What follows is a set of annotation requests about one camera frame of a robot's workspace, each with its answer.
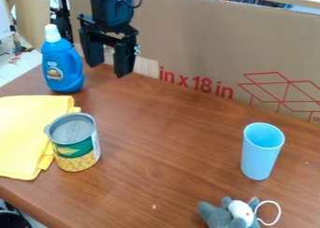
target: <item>tin can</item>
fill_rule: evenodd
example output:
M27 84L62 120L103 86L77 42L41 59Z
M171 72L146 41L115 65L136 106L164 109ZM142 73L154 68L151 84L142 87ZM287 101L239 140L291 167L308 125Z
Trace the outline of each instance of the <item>tin can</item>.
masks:
M46 126L45 133L52 142L56 163L68 172L79 172L96 164L100 145L96 122L85 113L59 117Z

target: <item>can lid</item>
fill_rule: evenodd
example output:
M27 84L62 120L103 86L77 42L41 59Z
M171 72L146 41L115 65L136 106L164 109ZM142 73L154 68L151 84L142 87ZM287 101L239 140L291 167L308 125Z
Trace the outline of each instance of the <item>can lid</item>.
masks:
M55 143L78 143L93 134L95 120L85 113L67 114L55 120L47 130Z

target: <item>white bottle cap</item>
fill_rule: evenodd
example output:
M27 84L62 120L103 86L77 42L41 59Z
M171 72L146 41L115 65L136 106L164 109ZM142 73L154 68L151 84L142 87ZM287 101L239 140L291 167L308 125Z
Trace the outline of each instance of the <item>white bottle cap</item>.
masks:
M50 43L58 42L61 39L58 28L55 24L48 24L45 27L46 40Z

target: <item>bottle label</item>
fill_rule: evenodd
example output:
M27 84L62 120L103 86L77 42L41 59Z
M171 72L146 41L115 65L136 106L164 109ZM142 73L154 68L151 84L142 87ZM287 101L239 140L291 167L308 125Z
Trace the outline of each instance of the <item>bottle label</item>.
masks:
M57 68L56 62L47 62L48 70L47 70L47 78L51 80L60 81L64 78L63 72Z

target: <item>can label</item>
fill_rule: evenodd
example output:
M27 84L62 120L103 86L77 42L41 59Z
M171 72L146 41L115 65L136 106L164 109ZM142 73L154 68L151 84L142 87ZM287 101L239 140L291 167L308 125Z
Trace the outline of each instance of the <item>can label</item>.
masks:
M60 168L78 172L93 166L100 158L100 143L96 130L84 141L72 145L53 144L55 161Z

